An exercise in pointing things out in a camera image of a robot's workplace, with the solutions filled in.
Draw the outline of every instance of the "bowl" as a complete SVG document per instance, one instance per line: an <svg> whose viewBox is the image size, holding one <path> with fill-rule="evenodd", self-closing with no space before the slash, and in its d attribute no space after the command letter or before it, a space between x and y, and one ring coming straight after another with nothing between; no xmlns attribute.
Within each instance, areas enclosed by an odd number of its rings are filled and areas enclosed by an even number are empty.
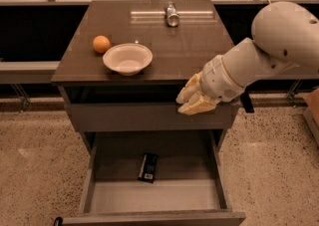
<svg viewBox="0 0 319 226"><path fill-rule="evenodd" d="M133 76L148 66L153 54L140 44L127 43L114 46L103 56L104 65L123 76Z"/></svg>

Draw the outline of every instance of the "open drawer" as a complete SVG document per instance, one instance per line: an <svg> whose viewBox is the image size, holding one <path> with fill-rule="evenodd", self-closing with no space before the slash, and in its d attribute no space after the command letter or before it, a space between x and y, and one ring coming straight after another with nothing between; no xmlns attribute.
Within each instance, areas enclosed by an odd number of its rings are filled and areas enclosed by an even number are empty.
<svg viewBox="0 0 319 226"><path fill-rule="evenodd" d="M158 158L154 183L138 181L144 154ZM78 217L63 225L235 226L211 130L97 133Z"/></svg>

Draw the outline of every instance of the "robotic hand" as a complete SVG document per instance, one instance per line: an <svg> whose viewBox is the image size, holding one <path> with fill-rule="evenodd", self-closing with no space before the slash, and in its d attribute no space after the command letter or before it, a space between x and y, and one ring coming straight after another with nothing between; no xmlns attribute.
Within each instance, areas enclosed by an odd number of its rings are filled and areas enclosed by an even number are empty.
<svg viewBox="0 0 319 226"><path fill-rule="evenodd" d="M319 73L319 21L303 7L277 2L256 15L253 40L244 39L224 55L206 63L180 91L180 113L211 111L231 102L253 82L291 68L308 66Z"/></svg>

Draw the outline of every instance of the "silver can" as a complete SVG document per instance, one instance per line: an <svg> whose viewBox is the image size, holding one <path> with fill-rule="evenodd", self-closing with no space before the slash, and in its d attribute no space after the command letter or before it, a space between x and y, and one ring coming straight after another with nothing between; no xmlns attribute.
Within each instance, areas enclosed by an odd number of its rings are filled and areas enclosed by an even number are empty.
<svg viewBox="0 0 319 226"><path fill-rule="evenodd" d="M179 24L179 16L173 3L165 5L165 17L169 26L176 27Z"/></svg>

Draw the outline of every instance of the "drawer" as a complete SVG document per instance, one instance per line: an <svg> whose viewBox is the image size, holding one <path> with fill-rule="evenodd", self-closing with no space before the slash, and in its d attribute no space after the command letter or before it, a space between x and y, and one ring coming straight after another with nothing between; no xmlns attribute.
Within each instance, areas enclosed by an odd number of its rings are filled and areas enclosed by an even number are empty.
<svg viewBox="0 0 319 226"><path fill-rule="evenodd" d="M67 105L75 131L137 131L175 129L227 129L239 105L219 105L214 111L184 115L175 103Z"/></svg>
<svg viewBox="0 0 319 226"><path fill-rule="evenodd" d="M154 183L138 181L157 154ZM78 217L64 225L240 225L225 198L210 130L97 133Z"/></svg>

